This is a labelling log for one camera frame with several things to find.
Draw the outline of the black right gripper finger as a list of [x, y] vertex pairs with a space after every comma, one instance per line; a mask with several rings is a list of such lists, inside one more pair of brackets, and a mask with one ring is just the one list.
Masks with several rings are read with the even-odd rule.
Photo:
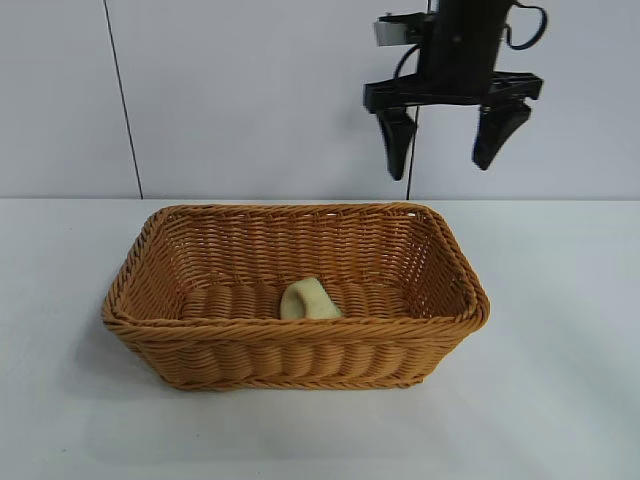
[[387, 159], [387, 170], [395, 181], [403, 178], [407, 152], [416, 133], [416, 123], [402, 108], [377, 112]]

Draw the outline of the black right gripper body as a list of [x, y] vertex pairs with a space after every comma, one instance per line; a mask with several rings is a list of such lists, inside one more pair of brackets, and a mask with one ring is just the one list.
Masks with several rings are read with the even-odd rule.
[[497, 105], [539, 98], [543, 80], [522, 72], [497, 71], [502, 41], [526, 50], [544, 35], [540, 25], [526, 42], [512, 42], [509, 11], [519, 1], [440, 1], [433, 12], [381, 16], [374, 22], [380, 46], [411, 49], [389, 80], [364, 86], [363, 104], [377, 113], [422, 105]]

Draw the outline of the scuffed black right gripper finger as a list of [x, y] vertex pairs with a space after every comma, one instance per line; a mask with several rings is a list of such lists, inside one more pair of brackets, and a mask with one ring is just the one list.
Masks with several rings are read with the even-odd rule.
[[487, 170], [511, 135], [526, 123], [531, 107], [524, 101], [507, 101], [497, 105], [482, 105], [473, 148], [473, 163]]

